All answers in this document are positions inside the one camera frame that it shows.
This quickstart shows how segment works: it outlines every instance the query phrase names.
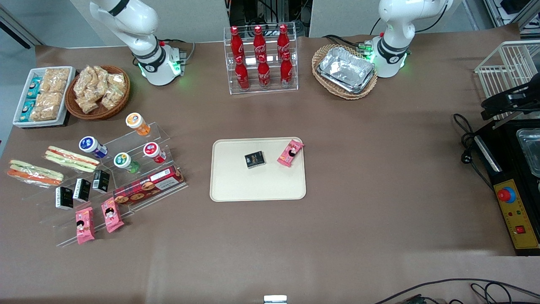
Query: red glass bottle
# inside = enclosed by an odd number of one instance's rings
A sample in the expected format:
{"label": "red glass bottle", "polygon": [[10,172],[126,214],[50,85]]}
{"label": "red glass bottle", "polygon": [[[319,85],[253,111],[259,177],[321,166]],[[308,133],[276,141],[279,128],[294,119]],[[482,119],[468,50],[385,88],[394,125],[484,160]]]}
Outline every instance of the red glass bottle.
{"label": "red glass bottle", "polygon": [[281,86],[289,88],[293,83],[293,64],[291,63],[291,53],[283,53],[281,62]]}
{"label": "red glass bottle", "polygon": [[234,59],[236,60],[237,57],[242,58],[242,61],[244,60],[244,43],[242,41],[242,38],[238,36],[238,27],[232,26],[231,27],[231,50],[233,51]]}
{"label": "red glass bottle", "polygon": [[262,27],[260,25],[255,26],[255,39],[253,40],[253,47],[255,48],[255,58],[260,63],[259,59],[263,58],[266,62],[266,41],[262,36]]}
{"label": "red glass bottle", "polygon": [[242,57],[236,57],[234,60],[237,64],[236,68],[234,68],[234,72],[237,75],[237,81],[238,85],[240,85],[240,91],[247,91],[249,90],[249,78],[247,77],[247,68],[244,65]]}
{"label": "red glass bottle", "polygon": [[283,59],[283,54],[289,52],[289,36],[287,36],[287,25],[282,24],[279,26],[278,37],[278,60]]}
{"label": "red glass bottle", "polygon": [[268,63],[266,63],[266,54],[260,55],[258,59],[259,66],[257,67],[257,70],[259,72],[259,85],[262,90],[268,90],[270,87],[270,67],[268,66]]}

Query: white robotic arm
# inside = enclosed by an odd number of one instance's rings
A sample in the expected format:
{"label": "white robotic arm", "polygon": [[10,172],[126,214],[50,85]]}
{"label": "white robotic arm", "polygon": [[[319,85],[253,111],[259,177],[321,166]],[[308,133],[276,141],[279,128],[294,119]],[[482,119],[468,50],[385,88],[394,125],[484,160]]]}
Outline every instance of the white robotic arm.
{"label": "white robotic arm", "polygon": [[373,38],[373,63],[379,77],[399,71],[415,35],[413,20],[437,16],[453,0],[381,0],[379,15],[387,24],[382,37]]}
{"label": "white robotic arm", "polygon": [[160,44],[154,35],[159,19],[154,9],[140,0],[92,0],[90,13],[131,49],[150,83],[165,85],[181,75],[178,48]]}

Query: yellow control panel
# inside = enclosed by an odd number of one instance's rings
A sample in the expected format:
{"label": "yellow control panel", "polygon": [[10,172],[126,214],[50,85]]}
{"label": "yellow control panel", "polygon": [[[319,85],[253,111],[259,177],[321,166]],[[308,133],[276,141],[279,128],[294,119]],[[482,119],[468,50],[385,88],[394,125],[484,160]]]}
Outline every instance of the yellow control panel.
{"label": "yellow control panel", "polygon": [[501,206],[504,221],[516,249],[539,248],[523,202],[517,192],[514,180],[507,180],[493,186]]}

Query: pink snack package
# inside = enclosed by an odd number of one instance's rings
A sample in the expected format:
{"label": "pink snack package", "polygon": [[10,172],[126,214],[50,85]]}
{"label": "pink snack package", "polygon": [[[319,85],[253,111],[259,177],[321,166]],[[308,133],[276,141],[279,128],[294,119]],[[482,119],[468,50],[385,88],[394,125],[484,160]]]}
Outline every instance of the pink snack package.
{"label": "pink snack package", "polygon": [[102,204],[103,216],[105,217],[105,225],[107,226],[107,231],[109,233],[120,228],[124,222],[120,219],[118,214],[118,206],[114,202],[114,198],[106,200]]}
{"label": "pink snack package", "polygon": [[95,240],[94,237],[94,212],[92,207],[85,208],[75,213],[75,220],[77,221],[77,242],[80,244]]}
{"label": "pink snack package", "polygon": [[284,166],[290,167],[294,156],[302,149],[303,146],[303,143],[291,140],[283,153],[281,153],[281,156],[278,158],[278,162]]}

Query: red emergency stop button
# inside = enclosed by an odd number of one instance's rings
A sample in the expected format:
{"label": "red emergency stop button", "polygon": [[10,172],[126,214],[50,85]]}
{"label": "red emergency stop button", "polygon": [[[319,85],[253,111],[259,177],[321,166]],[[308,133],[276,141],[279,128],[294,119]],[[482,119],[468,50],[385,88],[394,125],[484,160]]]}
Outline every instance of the red emergency stop button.
{"label": "red emergency stop button", "polygon": [[516,233],[517,233],[517,234],[525,233],[525,227],[523,227],[523,226],[516,226]]}
{"label": "red emergency stop button", "polygon": [[497,191],[497,198],[508,204],[513,203],[516,200],[516,193],[510,187],[504,187]]}

